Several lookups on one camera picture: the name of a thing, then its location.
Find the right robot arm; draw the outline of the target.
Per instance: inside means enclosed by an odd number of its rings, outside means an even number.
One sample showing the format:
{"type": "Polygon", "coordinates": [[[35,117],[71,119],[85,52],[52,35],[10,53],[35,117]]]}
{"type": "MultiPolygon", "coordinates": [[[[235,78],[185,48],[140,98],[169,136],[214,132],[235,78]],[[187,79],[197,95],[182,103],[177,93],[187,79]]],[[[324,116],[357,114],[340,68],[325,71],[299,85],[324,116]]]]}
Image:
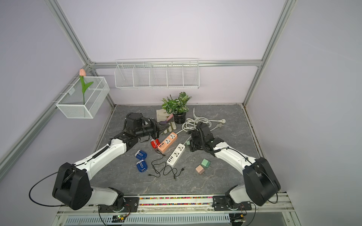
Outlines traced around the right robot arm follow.
{"type": "Polygon", "coordinates": [[[225,193],[225,201],[215,206],[237,209],[243,202],[262,206],[277,195],[281,185],[269,162],[264,158],[248,156],[219,137],[214,137],[206,123],[199,122],[189,131],[190,150],[203,150],[235,168],[242,176],[244,185],[236,185],[225,193]]]}

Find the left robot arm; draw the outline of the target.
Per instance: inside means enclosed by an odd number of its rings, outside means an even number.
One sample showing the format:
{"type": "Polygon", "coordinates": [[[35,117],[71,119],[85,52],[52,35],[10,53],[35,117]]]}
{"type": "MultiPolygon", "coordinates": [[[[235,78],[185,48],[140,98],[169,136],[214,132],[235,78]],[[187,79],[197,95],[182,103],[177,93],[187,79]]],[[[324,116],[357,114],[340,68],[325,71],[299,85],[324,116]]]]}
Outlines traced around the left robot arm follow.
{"type": "Polygon", "coordinates": [[[74,164],[60,166],[52,196],[73,210],[88,205],[105,205],[112,211],[122,211],[125,200],[121,191],[111,187],[92,187],[90,180],[115,158],[129,151],[142,137],[156,140],[168,127],[168,121],[157,122],[141,113],[129,113],[122,131],[108,144],[74,164]]]}

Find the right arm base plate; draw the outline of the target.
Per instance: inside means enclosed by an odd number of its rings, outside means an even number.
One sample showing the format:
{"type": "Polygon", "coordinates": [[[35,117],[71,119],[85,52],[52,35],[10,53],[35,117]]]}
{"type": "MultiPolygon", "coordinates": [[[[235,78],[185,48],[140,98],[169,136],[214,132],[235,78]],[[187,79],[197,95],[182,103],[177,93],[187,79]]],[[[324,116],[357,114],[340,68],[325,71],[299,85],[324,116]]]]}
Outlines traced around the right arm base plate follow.
{"type": "Polygon", "coordinates": [[[225,195],[214,195],[212,208],[215,211],[250,211],[251,202],[235,203],[230,197],[225,195]]]}

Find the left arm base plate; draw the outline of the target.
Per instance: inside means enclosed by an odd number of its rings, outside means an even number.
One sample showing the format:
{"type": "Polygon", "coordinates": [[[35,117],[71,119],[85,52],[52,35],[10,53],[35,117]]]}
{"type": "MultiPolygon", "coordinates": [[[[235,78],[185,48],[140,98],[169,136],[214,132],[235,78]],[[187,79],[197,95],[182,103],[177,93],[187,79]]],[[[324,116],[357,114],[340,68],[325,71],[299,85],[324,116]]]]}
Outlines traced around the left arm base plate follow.
{"type": "Polygon", "coordinates": [[[140,198],[137,196],[123,197],[113,205],[100,205],[100,213],[129,213],[137,212],[140,198]]]}

